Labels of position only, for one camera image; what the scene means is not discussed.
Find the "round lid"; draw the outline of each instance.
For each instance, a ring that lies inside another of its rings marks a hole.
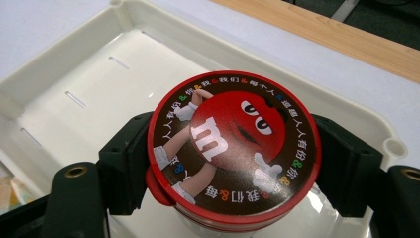
[[[312,187],[320,149],[302,103],[276,82],[242,71],[178,85],[158,105],[148,135],[157,181],[198,222],[280,217]]]

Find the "cartoon hand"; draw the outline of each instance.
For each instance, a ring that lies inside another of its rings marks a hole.
[[[283,167],[281,165],[270,166],[260,153],[255,153],[254,161],[259,165],[259,168],[254,171],[253,185],[262,191],[274,192],[277,187],[277,176]]]
[[[194,114],[197,107],[198,106],[196,106],[192,102],[189,102],[188,105],[186,105],[182,108],[175,107],[174,113],[179,120],[189,121],[189,120],[191,120],[192,115]]]

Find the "wooden surface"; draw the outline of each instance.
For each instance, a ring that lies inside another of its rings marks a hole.
[[[212,0],[285,31],[420,83],[420,51],[280,0]]]

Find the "plastic tray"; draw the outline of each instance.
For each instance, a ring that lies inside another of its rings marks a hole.
[[[112,1],[96,17],[0,84],[0,160],[36,196],[54,174],[98,151],[133,116],[152,111],[172,88],[205,71],[257,73],[292,91],[384,154],[405,147],[380,115],[259,59],[147,1]],[[342,218],[314,187],[285,218],[253,237],[367,237],[371,210]],[[110,219],[112,237],[194,237],[174,209],[146,194],[141,210]]]

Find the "dark floor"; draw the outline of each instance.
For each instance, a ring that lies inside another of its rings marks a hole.
[[[343,2],[295,0],[297,6],[326,17]],[[420,51],[420,0],[360,0],[345,23]]]

